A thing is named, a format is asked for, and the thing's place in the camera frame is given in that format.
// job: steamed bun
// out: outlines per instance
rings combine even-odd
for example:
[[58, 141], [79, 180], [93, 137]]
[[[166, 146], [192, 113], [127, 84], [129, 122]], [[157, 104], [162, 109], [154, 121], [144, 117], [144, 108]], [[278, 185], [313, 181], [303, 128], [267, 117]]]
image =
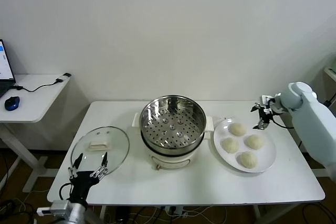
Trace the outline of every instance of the steamed bun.
[[246, 140], [246, 145], [255, 150], [262, 148], [264, 144], [264, 139], [259, 135], [251, 135]]
[[239, 149], [239, 143], [236, 139], [228, 137], [222, 141], [222, 148], [228, 153], [236, 153]]
[[229, 132], [235, 136], [244, 136], [246, 134], [246, 128], [242, 123], [232, 123], [229, 126]]
[[252, 152], [243, 152], [239, 155], [239, 159], [242, 165], [246, 168], [254, 168], [258, 164], [257, 156]]

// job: robotic arm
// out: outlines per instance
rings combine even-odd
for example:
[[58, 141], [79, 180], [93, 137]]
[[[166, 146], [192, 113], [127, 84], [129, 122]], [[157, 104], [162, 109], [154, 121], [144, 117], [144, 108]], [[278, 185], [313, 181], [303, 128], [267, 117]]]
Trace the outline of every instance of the robotic arm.
[[293, 126], [312, 158], [321, 163], [336, 182], [336, 118], [317, 100], [310, 86], [292, 82], [275, 97], [261, 96], [251, 111], [259, 111], [259, 123], [254, 129], [264, 130], [274, 115], [288, 112]]
[[101, 181], [107, 169], [107, 152], [105, 153], [101, 165], [96, 170], [78, 171], [82, 161], [83, 153], [75, 160], [72, 167], [69, 167], [70, 182], [74, 186], [70, 197], [67, 200], [55, 200], [51, 207], [41, 207], [37, 209], [39, 216], [53, 215], [58, 224], [85, 224], [84, 213], [88, 207], [86, 198], [92, 186]]

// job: pot handle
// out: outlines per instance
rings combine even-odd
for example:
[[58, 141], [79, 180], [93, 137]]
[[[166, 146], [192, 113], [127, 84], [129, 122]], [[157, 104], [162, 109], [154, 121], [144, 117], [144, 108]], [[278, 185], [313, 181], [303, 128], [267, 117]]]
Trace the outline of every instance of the pot handle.
[[212, 120], [212, 116], [207, 116], [204, 132], [213, 132], [213, 131], [214, 131], [214, 122]]
[[132, 127], [140, 127], [140, 113], [136, 113], [133, 118]]

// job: stainless steel steamer basket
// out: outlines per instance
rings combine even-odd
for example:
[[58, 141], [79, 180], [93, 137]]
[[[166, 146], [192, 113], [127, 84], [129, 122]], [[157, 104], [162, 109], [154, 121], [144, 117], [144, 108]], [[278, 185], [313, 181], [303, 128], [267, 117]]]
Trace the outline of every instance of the stainless steel steamer basket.
[[164, 156], [182, 156], [195, 150], [203, 140], [205, 126], [201, 106], [180, 95], [159, 97], [140, 114], [144, 143]]

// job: laptop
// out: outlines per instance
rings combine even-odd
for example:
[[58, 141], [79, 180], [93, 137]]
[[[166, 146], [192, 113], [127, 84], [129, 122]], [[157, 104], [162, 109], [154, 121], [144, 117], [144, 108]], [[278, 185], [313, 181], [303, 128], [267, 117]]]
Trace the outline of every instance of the laptop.
[[5, 46], [0, 39], [0, 97], [15, 84], [15, 78], [8, 61]]

